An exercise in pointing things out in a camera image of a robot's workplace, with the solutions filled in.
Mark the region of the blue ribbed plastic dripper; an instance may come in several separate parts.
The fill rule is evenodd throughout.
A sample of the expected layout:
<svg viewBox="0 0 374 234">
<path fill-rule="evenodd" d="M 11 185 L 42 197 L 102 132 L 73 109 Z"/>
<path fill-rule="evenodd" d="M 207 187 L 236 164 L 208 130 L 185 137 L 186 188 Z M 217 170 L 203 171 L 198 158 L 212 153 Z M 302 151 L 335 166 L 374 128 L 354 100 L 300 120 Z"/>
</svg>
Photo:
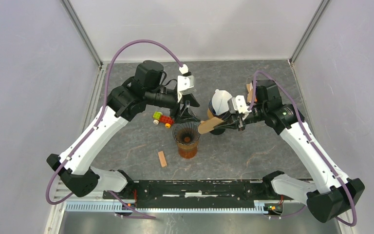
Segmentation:
<svg viewBox="0 0 374 234">
<path fill-rule="evenodd" d="M 220 118 L 220 119 L 223 119 L 223 120 L 229 118 L 230 115 L 231 115 L 231 113 L 230 113 L 229 111 L 224 112 L 224 113 L 221 113 L 220 115 L 217 115 L 217 114 L 216 114 L 216 111 L 215 111 L 215 109 L 214 109 L 214 107 L 213 107 L 213 105 L 212 105 L 212 101 L 209 102 L 209 104 L 208 104 L 208 109 L 209 109 L 210 113 L 211 113 L 214 117 L 217 117 L 217 118 Z"/>
</svg>

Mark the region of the clear smoky ribbed dripper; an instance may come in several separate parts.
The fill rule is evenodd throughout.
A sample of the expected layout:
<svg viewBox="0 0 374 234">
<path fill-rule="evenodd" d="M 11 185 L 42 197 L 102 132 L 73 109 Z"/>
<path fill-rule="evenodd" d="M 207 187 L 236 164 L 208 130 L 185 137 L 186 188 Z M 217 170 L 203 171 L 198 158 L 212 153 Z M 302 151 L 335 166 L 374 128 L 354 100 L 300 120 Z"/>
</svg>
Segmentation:
<svg viewBox="0 0 374 234">
<path fill-rule="evenodd" d="M 201 134 L 198 132 L 199 122 L 185 122 L 175 124 L 172 136 L 176 143 L 190 145 L 199 141 Z"/>
</svg>

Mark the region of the light wooden ring holder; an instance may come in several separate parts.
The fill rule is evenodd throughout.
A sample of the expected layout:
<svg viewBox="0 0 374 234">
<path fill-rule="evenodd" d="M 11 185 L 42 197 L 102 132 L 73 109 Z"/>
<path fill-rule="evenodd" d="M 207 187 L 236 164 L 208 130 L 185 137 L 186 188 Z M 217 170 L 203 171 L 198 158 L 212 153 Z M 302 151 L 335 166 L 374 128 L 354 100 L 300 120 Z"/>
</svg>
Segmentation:
<svg viewBox="0 0 374 234">
<path fill-rule="evenodd" d="M 213 115 L 213 113 L 211 112 L 210 109 L 207 110 L 207 116 L 208 116 L 208 119 L 211 120 L 211 119 L 218 119 L 218 117 L 216 117 L 215 115 Z"/>
</svg>

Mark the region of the brown paper coffee filter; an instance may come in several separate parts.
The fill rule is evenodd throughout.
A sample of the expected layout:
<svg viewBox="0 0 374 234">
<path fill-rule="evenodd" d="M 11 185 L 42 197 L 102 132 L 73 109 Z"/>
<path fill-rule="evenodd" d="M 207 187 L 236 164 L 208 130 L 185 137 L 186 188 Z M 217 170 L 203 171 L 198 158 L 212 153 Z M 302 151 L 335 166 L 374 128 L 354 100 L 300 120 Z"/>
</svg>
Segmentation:
<svg viewBox="0 0 374 234">
<path fill-rule="evenodd" d="M 223 123 L 223 120 L 218 117 L 213 117 L 206 121 L 202 121 L 198 126 L 198 133 L 201 135 L 209 133 L 214 130 L 215 126 Z"/>
</svg>

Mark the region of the orange glass carafe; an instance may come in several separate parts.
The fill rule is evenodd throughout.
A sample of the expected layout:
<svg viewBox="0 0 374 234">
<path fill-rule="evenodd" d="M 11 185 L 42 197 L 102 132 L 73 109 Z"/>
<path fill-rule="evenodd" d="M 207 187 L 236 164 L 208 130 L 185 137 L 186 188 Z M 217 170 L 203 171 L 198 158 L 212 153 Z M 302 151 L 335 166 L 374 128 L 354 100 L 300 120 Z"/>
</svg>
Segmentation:
<svg viewBox="0 0 374 234">
<path fill-rule="evenodd" d="M 191 159 L 195 157 L 197 154 L 197 151 L 198 151 L 198 148 L 193 148 L 193 149 L 188 149 L 188 150 L 181 149 L 181 148 L 178 149 L 179 155 L 185 159 Z"/>
</svg>

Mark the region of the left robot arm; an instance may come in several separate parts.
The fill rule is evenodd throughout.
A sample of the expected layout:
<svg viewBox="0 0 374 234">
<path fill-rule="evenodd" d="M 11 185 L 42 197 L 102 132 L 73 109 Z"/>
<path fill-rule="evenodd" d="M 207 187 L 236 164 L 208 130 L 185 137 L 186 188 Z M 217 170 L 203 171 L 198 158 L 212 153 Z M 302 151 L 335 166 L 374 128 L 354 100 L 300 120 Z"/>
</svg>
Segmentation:
<svg viewBox="0 0 374 234">
<path fill-rule="evenodd" d="M 101 170 L 91 164 L 110 139 L 148 105 L 169 109 L 176 123 L 199 121 L 189 111 L 189 107 L 200 106 L 192 94 L 195 77 L 186 65 L 180 70 L 183 74 L 176 78 L 175 88 L 167 89 L 162 84 L 166 77 L 162 64 L 152 60 L 140 63 L 134 76 L 111 90 L 105 106 L 81 136 L 66 151 L 48 156 L 47 163 L 73 195 L 114 191 L 125 199 L 133 194 L 133 185 L 123 171 Z"/>
</svg>

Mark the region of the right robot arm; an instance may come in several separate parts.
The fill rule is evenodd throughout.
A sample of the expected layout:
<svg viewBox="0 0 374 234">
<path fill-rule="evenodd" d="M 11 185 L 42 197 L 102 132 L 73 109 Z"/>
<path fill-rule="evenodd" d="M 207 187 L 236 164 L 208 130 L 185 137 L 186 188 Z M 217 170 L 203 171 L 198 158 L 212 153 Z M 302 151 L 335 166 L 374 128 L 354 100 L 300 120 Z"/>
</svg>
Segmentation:
<svg viewBox="0 0 374 234">
<path fill-rule="evenodd" d="M 251 83 L 251 98 L 216 90 L 208 105 L 208 115 L 216 121 L 211 132 L 219 135 L 226 129 L 242 131 L 248 124 L 263 121 L 296 153 L 313 182 L 275 171 L 263 177 L 262 194 L 268 199 L 281 195 L 296 200 L 322 223 L 339 219 L 342 213 L 355 209 L 365 186 L 332 161 L 297 106 L 283 103 L 282 93 L 283 89 L 272 80 Z"/>
</svg>

